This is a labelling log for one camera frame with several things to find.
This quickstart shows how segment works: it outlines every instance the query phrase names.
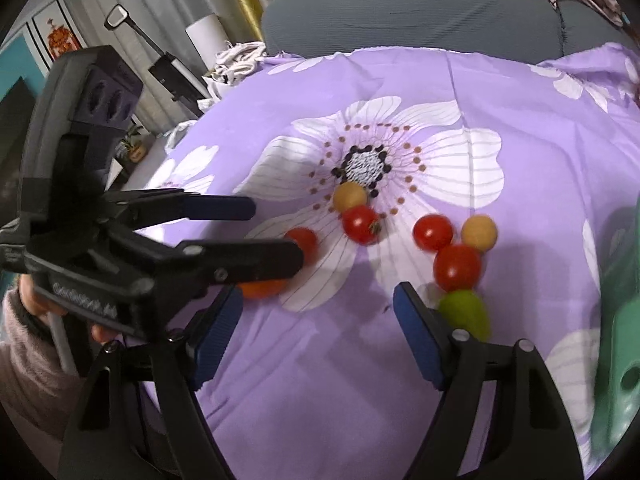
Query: purple tablecloth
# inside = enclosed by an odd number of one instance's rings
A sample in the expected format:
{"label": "purple tablecloth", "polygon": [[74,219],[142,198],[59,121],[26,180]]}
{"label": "purple tablecloth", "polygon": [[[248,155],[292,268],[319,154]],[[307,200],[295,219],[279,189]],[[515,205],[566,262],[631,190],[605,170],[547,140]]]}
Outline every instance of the purple tablecloth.
{"label": "purple tablecloth", "polygon": [[[439,396],[388,306],[402,280],[433,304],[433,256],[411,229],[434,211],[458,228],[474,211],[494,218],[500,237],[479,285],[492,341],[535,342],[591,471],[598,258],[627,227],[614,213],[638,196],[637,63],[615,44],[537,67],[408,48],[272,59],[191,129],[148,187],[245,194],[258,213],[146,235],[176,244],[306,225],[321,237],[317,265],[279,297],[246,302],[198,392],[237,478],[402,478]],[[371,248],[347,240],[331,209],[344,162],[351,180],[376,184],[385,226]],[[463,470],[478,463],[490,403],[487,389]]]}

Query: red tomato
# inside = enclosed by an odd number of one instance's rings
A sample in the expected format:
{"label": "red tomato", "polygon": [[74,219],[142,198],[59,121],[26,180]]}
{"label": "red tomato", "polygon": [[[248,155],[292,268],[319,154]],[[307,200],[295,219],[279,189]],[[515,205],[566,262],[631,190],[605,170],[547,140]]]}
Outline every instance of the red tomato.
{"label": "red tomato", "polygon": [[414,225],[415,244],[423,251],[437,253],[453,240],[453,225],[446,216],[427,215]]}
{"label": "red tomato", "polygon": [[246,300],[263,300],[280,294],[287,286],[287,280],[267,280],[265,282],[238,283]]}
{"label": "red tomato", "polygon": [[380,216],[366,205],[357,205],[342,213],[344,233],[360,245],[371,245],[382,229]]}
{"label": "red tomato", "polygon": [[446,292],[474,288],[481,271],[480,254],[463,244],[444,247],[436,254],[433,263],[433,277]]}
{"label": "red tomato", "polygon": [[294,227],[284,235],[298,244],[305,255],[305,265],[310,265],[318,256],[318,236],[308,227]]}

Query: green fruit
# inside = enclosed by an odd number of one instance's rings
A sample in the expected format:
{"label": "green fruit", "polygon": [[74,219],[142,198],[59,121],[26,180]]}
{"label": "green fruit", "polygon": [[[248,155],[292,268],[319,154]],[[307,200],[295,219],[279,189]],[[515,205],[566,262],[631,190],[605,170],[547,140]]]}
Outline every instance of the green fruit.
{"label": "green fruit", "polygon": [[484,303],[471,290],[456,290],[440,300],[438,311],[452,328],[463,328],[478,341],[491,338],[491,322]]}

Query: person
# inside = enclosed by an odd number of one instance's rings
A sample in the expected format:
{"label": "person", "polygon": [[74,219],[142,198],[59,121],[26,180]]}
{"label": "person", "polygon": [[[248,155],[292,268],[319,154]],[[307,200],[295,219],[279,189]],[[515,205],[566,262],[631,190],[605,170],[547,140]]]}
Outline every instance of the person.
{"label": "person", "polygon": [[[62,371],[47,314],[64,316],[58,304],[39,295],[21,274],[2,301],[6,340],[0,342],[0,402],[33,426],[62,440],[82,379]],[[98,325],[92,336],[106,343],[117,334]]]}

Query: screw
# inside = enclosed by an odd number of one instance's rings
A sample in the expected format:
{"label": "screw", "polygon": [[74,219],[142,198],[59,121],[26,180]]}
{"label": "screw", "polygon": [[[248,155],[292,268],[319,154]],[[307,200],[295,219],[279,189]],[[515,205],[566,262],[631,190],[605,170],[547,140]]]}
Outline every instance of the screw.
{"label": "screw", "polygon": [[118,348],[120,348],[120,342],[113,340],[104,346],[104,351],[107,352],[107,354],[113,354]]}
{"label": "screw", "polygon": [[166,338],[169,340],[170,343],[178,342],[183,337],[184,337],[184,333],[179,328],[174,328],[174,329],[170,330],[169,333],[166,336]]}
{"label": "screw", "polygon": [[199,254],[202,254],[203,251],[204,247],[201,247],[200,245],[187,245],[182,250],[182,254],[185,256],[198,256]]}
{"label": "screw", "polygon": [[451,335],[453,336],[453,339],[455,339],[456,341],[460,341],[461,343],[469,341],[469,338],[471,337],[469,335],[469,332],[467,332],[466,330],[462,330],[461,328],[455,329],[451,333]]}
{"label": "screw", "polygon": [[150,293],[154,288],[155,282],[151,278],[140,278],[131,283],[129,291],[131,294],[140,296],[142,294]]}
{"label": "screw", "polygon": [[226,272],[226,269],[220,268],[213,272],[213,277],[217,282],[224,282],[229,277],[229,273]]}
{"label": "screw", "polygon": [[518,341],[518,346],[520,347],[520,350],[527,353],[533,352],[536,349],[536,346],[528,339],[521,339]]}

